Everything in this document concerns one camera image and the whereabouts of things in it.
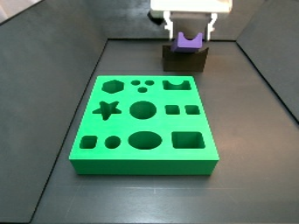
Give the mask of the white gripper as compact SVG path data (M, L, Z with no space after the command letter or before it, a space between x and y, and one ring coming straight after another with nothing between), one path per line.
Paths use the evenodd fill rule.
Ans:
M206 41L210 41L211 33L215 31L218 13L230 13L231 9L233 0L151 0L151 10L163 11L165 29L170 32L170 39L174 39L171 11L211 13L206 31Z

